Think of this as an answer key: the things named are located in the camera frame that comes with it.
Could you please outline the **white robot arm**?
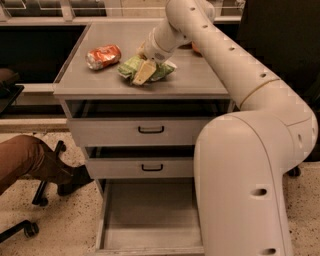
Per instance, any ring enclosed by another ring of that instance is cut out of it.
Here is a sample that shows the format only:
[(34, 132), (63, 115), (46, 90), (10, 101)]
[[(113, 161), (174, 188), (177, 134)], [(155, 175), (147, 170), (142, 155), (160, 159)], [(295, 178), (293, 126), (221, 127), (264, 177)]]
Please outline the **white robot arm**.
[(192, 42), (237, 111), (210, 121), (194, 151), (205, 256), (293, 256), (282, 179), (312, 151), (318, 124), (277, 75), (213, 24), (206, 0), (167, 0), (140, 53), (162, 63)]

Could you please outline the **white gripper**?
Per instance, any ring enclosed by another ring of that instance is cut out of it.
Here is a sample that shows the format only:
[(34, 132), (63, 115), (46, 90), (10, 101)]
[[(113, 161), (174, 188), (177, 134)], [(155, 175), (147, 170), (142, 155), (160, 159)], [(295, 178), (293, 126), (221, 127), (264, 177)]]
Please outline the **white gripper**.
[(154, 28), (148, 34), (136, 51), (141, 59), (148, 60), (143, 60), (139, 66), (133, 79), (134, 85), (143, 85), (156, 72), (156, 63), (164, 63), (173, 55), (171, 46), (172, 42), (160, 30)]

